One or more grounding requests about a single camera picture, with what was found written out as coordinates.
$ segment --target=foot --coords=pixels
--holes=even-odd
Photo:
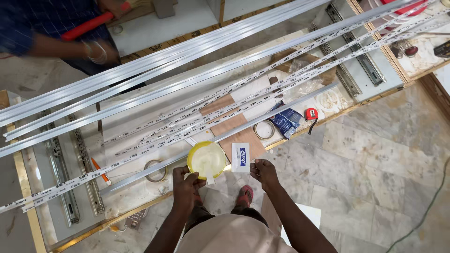
[[[249,208],[253,200],[253,189],[249,185],[244,185],[241,188],[238,199],[236,200],[236,206],[243,208]]]
[[[195,206],[203,205],[203,201],[202,201],[202,198],[200,197],[200,194],[198,193],[198,190],[195,190],[195,192],[194,192],[194,205]]]

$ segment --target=beige shirt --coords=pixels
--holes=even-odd
[[[242,215],[223,214],[188,231],[177,253],[296,253],[262,222]]]

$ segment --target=person's hand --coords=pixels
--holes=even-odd
[[[98,40],[97,42],[106,52],[105,64],[119,63],[119,52],[117,52],[117,50],[111,44],[104,40]],[[103,50],[98,45],[96,45],[95,43],[88,44],[92,49],[92,53],[89,55],[91,58],[97,59],[102,56]]]
[[[276,190],[280,185],[275,166],[265,159],[255,159],[250,164],[250,175],[261,182],[265,192]]]
[[[102,13],[111,12],[114,19],[119,19],[125,13],[122,11],[118,0],[97,0],[97,5]]]
[[[188,166],[178,167],[173,170],[173,207],[172,210],[182,211],[190,214],[194,208],[195,190],[206,185],[205,180],[198,179],[198,172],[190,174],[185,179],[185,174],[189,173]]]

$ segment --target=green cable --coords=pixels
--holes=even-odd
[[[425,221],[425,218],[428,215],[428,212],[430,212],[431,206],[433,206],[434,204],[434,200],[436,199],[437,195],[439,194],[439,192],[441,191],[442,187],[444,186],[444,182],[446,180],[446,170],[447,170],[447,165],[450,162],[450,157],[447,159],[447,161],[445,162],[444,165],[444,176],[442,177],[442,183],[441,186],[439,186],[439,189],[437,189],[437,192],[434,194],[433,199],[431,200],[430,205],[427,208],[427,211],[425,212],[425,214],[423,215],[422,219],[420,220],[419,224],[413,228],[408,234],[406,234],[405,236],[403,236],[402,238],[398,239],[397,241],[395,241],[390,247],[389,249],[386,251],[386,253],[389,253],[389,251],[391,251],[391,249],[399,242],[403,241],[404,239],[406,239],[409,235],[411,235],[414,231],[416,231]]]

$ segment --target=aluminum channel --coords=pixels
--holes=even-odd
[[[125,78],[131,77],[133,75],[147,71],[149,69],[152,69],[154,67],[162,65],[164,63],[170,62],[171,60],[180,58],[180,57],[184,56],[185,54],[191,53],[192,48],[196,48],[196,49],[202,48],[203,46],[205,46],[205,43],[208,43],[208,42],[214,43],[218,38],[224,37],[228,34],[234,34],[236,32],[240,32],[242,29],[249,27],[249,26],[254,26],[254,27],[261,26],[261,25],[263,25],[262,23],[264,23],[264,21],[267,19],[272,19],[274,17],[279,16],[280,14],[283,14],[283,12],[287,12],[287,11],[293,10],[295,8],[303,8],[304,5],[309,4],[311,2],[313,2],[313,1],[311,1],[311,0],[299,1],[298,0],[298,1],[294,1],[294,2],[286,4],[286,5],[282,5],[273,10],[264,12],[262,14],[256,15],[251,18],[247,18],[247,19],[243,20],[242,22],[231,24],[229,26],[226,26],[226,27],[217,29],[215,31],[212,31],[210,33],[207,33],[205,35],[202,35],[202,36],[193,38],[191,40],[182,42],[180,44],[174,45],[173,47],[170,47],[168,49],[174,48],[175,50],[169,51],[167,54],[157,57],[156,54],[158,54],[160,52],[159,51],[159,52],[153,53],[151,55],[139,58],[130,63],[126,63],[124,65],[115,67],[113,69],[107,70],[102,73],[99,73],[92,77],[88,77],[88,78],[85,78],[78,82],[72,83],[68,86],[64,86],[59,89],[53,90],[51,92],[40,95],[33,99],[29,99],[26,102],[18,104],[16,107],[11,107],[11,108],[6,108],[6,109],[1,110],[0,111],[0,120],[3,120],[6,115],[9,115],[9,116],[17,115],[22,112],[27,112],[30,109],[38,108],[39,106],[41,106],[43,104],[47,104],[49,101],[58,101],[59,102],[58,104],[69,101],[80,95],[87,94],[89,91],[97,90],[101,87],[105,87],[106,85],[113,84],[113,83],[121,81]],[[74,97],[73,95],[76,92],[81,92],[82,94],[76,94],[76,96]]]
[[[313,4],[307,5],[307,7],[312,9],[312,8],[316,7],[317,4],[320,5],[320,4],[323,4],[323,3],[318,1],[317,3],[313,3]],[[298,9],[297,10],[292,10],[292,11],[288,12],[287,14],[285,14],[285,16],[283,18],[290,18],[290,17],[293,17],[295,15],[298,15],[299,14],[298,11],[299,11]],[[274,25],[276,23],[279,23],[279,22],[280,22],[280,20],[274,20],[272,22],[269,22],[269,23],[265,24],[264,27],[260,27],[259,29],[261,29],[261,30],[265,29],[265,28],[270,27],[270,26],[272,26],[272,25]],[[139,83],[141,83],[143,81],[146,81],[146,80],[148,80],[150,78],[156,77],[156,76],[158,76],[158,75],[160,75],[160,74],[162,74],[164,72],[167,72],[167,71],[169,71],[171,69],[174,69],[174,68],[176,68],[176,67],[178,67],[178,66],[180,66],[182,64],[188,63],[188,62],[190,62],[190,61],[192,61],[194,59],[197,59],[197,58],[199,58],[199,57],[201,57],[203,55],[206,55],[206,54],[208,54],[208,53],[210,53],[212,51],[215,51],[215,50],[217,50],[217,49],[219,49],[221,47],[224,47],[225,45],[229,45],[231,43],[234,43],[235,41],[238,41],[238,40],[240,40],[240,39],[242,39],[244,37],[247,37],[248,35],[251,35],[254,32],[255,31],[248,31],[247,33],[241,34],[239,36],[224,37],[222,40],[217,41],[217,44],[219,44],[219,45],[215,45],[215,46],[210,47],[210,48],[202,49],[202,51],[200,53],[192,52],[191,54],[189,54],[187,56],[184,56],[182,58],[179,58],[179,59],[177,59],[177,60],[175,60],[175,61],[173,61],[171,63],[165,64],[165,65],[160,66],[160,67],[158,67],[156,69],[150,70],[147,73],[144,73],[144,74],[142,74],[140,76],[137,76],[137,77],[135,77],[133,79],[130,79],[128,81],[125,81],[125,82],[123,82],[123,83],[121,83],[121,84],[119,84],[117,86],[114,86],[114,87],[108,89],[108,90],[104,90],[102,92],[99,92],[99,93],[97,93],[97,94],[95,94],[95,95],[93,95],[93,96],[91,96],[89,98],[86,98],[86,99],[84,99],[84,100],[82,100],[80,102],[77,102],[75,104],[69,105],[69,106],[67,106],[67,107],[65,107],[65,108],[63,108],[61,110],[58,110],[58,111],[56,111],[56,112],[54,112],[54,113],[52,113],[52,114],[50,114],[50,115],[48,115],[46,117],[39,118],[38,120],[30,122],[29,124],[26,124],[26,125],[24,125],[22,127],[19,127],[19,128],[15,129],[15,130],[13,130],[11,132],[7,132],[7,133],[4,134],[4,136],[7,137],[6,141],[12,140],[12,139],[14,139],[14,138],[16,138],[16,137],[18,137],[20,135],[23,135],[23,134],[25,134],[27,132],[30,132],[30,131],[32,131],[34,129],[37,129],[37,128],[39,128],[39,127],[41,127],[41,126],[43,126],[43,125],[45,125],[47,123],[50,123],[50,122],[58,119],[58,118],[61,118],[61,117],[67,116],[67,115],[69,115],[71,113],[74,113],[74,112],[76,112],[76,111],[78,111],[78,110],[80,110],[82,108],[85,108],[85,107],[91,105],[91,104],[95,104],[96,102],[99,102],[99,101],[102,101],[104,99],[107,99],[108,97],[113,96],[114,94],[117,94],[117,93],[119,93],[121,91],[124,91],[124,90],[126,90],[126,89],[128,89],[130,87],[133,87],[136,84],[139,84]],[[170,86],[161,88],[161,89],[156,90],[154,92],[158,92],[160,90],[164,90],[164,89],[166,89],[168,87],[170,87]],[[52,107],[52,106],[55,106],[55,105],[57,105],[57,104],[56,103],[50,103],[49,107]],[[8,121],[6,121],[4,123],[5,124],[11,123],[11,122],[17,121],[17,120],[19,120],[19,119],[21,119],[23,117],[32,115],[32,114],[37,113],[37,112],[39,112],[39,108],[35,108],[34,111],[33,110],[29,110],[27,113],[23,113],[21,115],[12,116],[12,117],[10,117],[8,119]]]
[[[403,5],[405,5],[407,3],[410,3],[412,1],[413,0],[397,0],[395,2],[391,2],[391,3],[387,4],[387,5],[380,6],[378,8],[375,8],[375,9],[372,9],[372,10],[370,10],[368,12],[364,12],[362,14],[353,16],[353,17],[351,17],[349,19],[346,19],[346,20],[343,20],[341,22],[334,23],[334,24],[329,25],[327,27],[321,28],[321,29],[319,29],[317,31],[310,32],[310,33],[305,34],[305,35],[303,35],[300,38],[297,38],[295,40],[287,41],[287,42],[284,42],[284,43],[282,43],[280,45],[274,46],[272,48],[268,48],[266,50],[263,50],[263,51],[260,51],[258,53],[252,54],[252,55],[247,56],[247,57],[245,57],[243,59],[240,59],[239,61],[231,62],[229,64],[226,64],[226,66],[224,66],[224,67],[216,67],[216,68],[212,69],[211,71],[209,71],[209,73],[208,73],[209,77],[203,77],[204,79],[202,79],[202,80],[206,80],[206,79],[208,79],[210,77],[216,76],[216,75],[221,73],[220,71],[226,72],[226,71],[231,70],[233,68],[237,68],[237,67],[239,67],[239,64],[241,64],[240,66],[242,66],[242,65],[244,65],[243,64],[244,60],[246,60],[247,62],[255,61],[257,59],[262,58],[263,53],[267,54],[269,52],[269,55],[271,55],[271,54],[280,52],[280,51],[282,51],[284,49],[290,48],[290,47],[292,47],[294,45],[298,45],[298,44],[300,44],[302,42],[305,42],[305,41],[308,41],[308,40],[311,40],[311,39],[323,36],[325,34],[331,33],[332,31],[335,31],[337,29],[346,27],[348,25],[352,25],[352,24],[354,24],[356,22],[366,20],[367,18],[370,18],[370,17],[375,16],[377,14],[381,14],[381,13],[383,13],[383,12],[389,10],[389,9],[402,7]],[[183,81],[177,82],[175,84],[172,84],[171,87],[166,89],[166,90],[162,90],[162,91],[156,92],[155,94],[152,94],[152,93],[145,94],[145,95],[136,97],[134,99],[130,99],[130,100],[128,100],[126,102],[123,102],[121,104],[117,104],[115,106],[107,108],[106,110],[103,110],[103,111],[100,111],[100,112],[97,112],[97,113],[93,113],[91,115],[88,115],[88,116],[85,116],[83,118],[77,119],[77,120],[75,120],[73,122],[67,123],[67,124],[59,126],[57,128],[54,128],[54,129],[52,129],[50,131],[43,132],[43,133],[40,133],[38,135],[35,135],[35,136],[29,137],[27,139],[21,140],[19,142],[16,142],[14,144],[11,144],[11,145],[8,145],[6,147],[1,148],[0,149],[0,157],[3,157],[3,156],[8,155],[8,154],[12,154],[12,153],[14,153],[16,151],[19,151],[19,150],[24,149],[26,147],[32,146],[32,145],[34,145],[36,143],[39,143],[41,141],[44,141],[44,140],[47,140],[49,138],[58,136],[58,135],[60,135],[62,133],[65,133],[67,131],[70,131],[70,130],[73,130],[73,129],[85,126],[85,125],[87,125],[89,123],[92,123],[92,122],[95,122],[97,120],[103,119],[105,117],[108,117],[108,116],[114,115],[116,113],[122,112],[122,111],[124,111],[126,109],[129,109],[129,108],[132,108],[134,106],[137,106],[137,105],[143,104],[145,102],[151,101],[151,100],[153,100],[155,98],[158,98],[158,97],[161,97],[163,95],[169,94],[171,92],[180,90],[180,89],[182,89],[184,87],[187,87],[187,86],[190,86],[192,84],[194,84],[192,81],[191,82],[187,82],[186,80],[183,80]]]
[[[282,111],[284,111],[284,110],[286,110],[288,108],[291,108],[292,106],[294,106],[296,104],[302,103],[302,102],[304,102],[304,101],[306,101],[306,100],[308,100],[310,98],[313,98],[313,97],[315,97],[315,96],[317,96],[317,95],[319,95],[319,94],[321,94],[321,93],[323,93],[325,91],[328,91],[328,90],[336,87],[337,85],[338,85],[338,83],[334,82],[332,84],[324,86],[324,87],[322,87],[322,88],[320,88],[318,90],[315,90],[315,91],[313,91],[311,93],[308,93],[308,94],[306,94],[306,95],[304,95],[304,96],[302,96],[302,97],[292,101],[291,103],[286,104],[285,106],[282,106],[282,107],[280,107],[278,109],[275,109],[273,111],[265,113],[265,114],[255,118],[253,120],[250,120],[249,122],[247,122],[245,124],[242,124],[242,125],[234,128],[234,129],[232,129],[232,130],[230,130],[230,131],[228,131],[228,132],[226,132],[224,134],[221,134],[221,135],[219,135],[217,137],[214,137],[214,138],[210,139],[209,141],[219,142],[219,141],[221,141],[223,139],[226,139],[226,138],[232,136],[235,133],[238,133],[238,132],[240,132],[240,131],[248,128],[248,127],[251,127],[251,126],[255,125],[256,123],[259,123],[259,122],[261,122],[261,121],[263,121],[263,120],[265,120],[265,119],[267,119],[269,117],[274,116],[277,113],[280,113],[280,112],[282,112]],[[108,187],[106,187],[106,188],[104,188],[104,189],[102,189],[100,191],[100,196],[108,195],[109,193],[111,193],[111,192],[113,192],[113,191],[115,191],[117,189],[120,189],[120,188],[126,186],[129,183],[132,183],[132,182],[134,182],[134,181],[136,181],[136,180],[138,180],[140,178],[145,177],[146,175],[148,175],[148,174],[150,174],[152,172],[155,172],[155,171],[157,171],[157,170],[159,170],[161,168],[164,168],[165,166],[167,166],[167,165],[169,165],[171,163],[174,163],[174,162],[176,162],[176,161],[178,161],[178,160],[188,156],[188,153],[189,153],[189,150],[181,152],[180,154],[178,154],[178,155],[176,155],[174,157],[171,157],[171,158],[169,158],[169,159],[167,159],[167,160],[165,160],[165,161],[163,161],[161,163],[153,165],[150,168],[147,168],[146,170],[143,170],[143,171],[141,171],[139,173],[136,173],[136,174],[134,174],[134,175],[132,175],[132,176],[122,180],[122,181],[119,181],[119,182],[115,183],[114,185],[108,186]]]

